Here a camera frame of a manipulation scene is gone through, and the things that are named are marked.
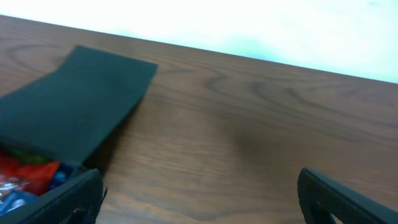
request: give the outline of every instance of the box flap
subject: box flap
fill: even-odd
[[[144,96],[156,68],[76,47],[57,71],[0,98],[0,138],[82,163]]]

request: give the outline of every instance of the brown wooden surface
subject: brown wooden surface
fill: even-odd
[[[75,45],[159,64],[98,223],[303,223],[302,167],[398,209],[398,86],[0,16],[0,95]]]

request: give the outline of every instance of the white surface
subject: white surface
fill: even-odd
[[[13,0],[0,14],[398,83],[395,0]]]

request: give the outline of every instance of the wooden table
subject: wooden table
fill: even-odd
[[[159,64],[98,223],[303,223],[303,167],[398,209],[397,85],[0,16],[0,95],[76,45]]]

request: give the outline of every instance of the open box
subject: open box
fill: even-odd
[[[73,166],[72,180],[84,165],[102,168],[96,161],[110,149],[101,143],[140,102],[156,68],[76,47],[58,70],[0,98],[0,145]]]

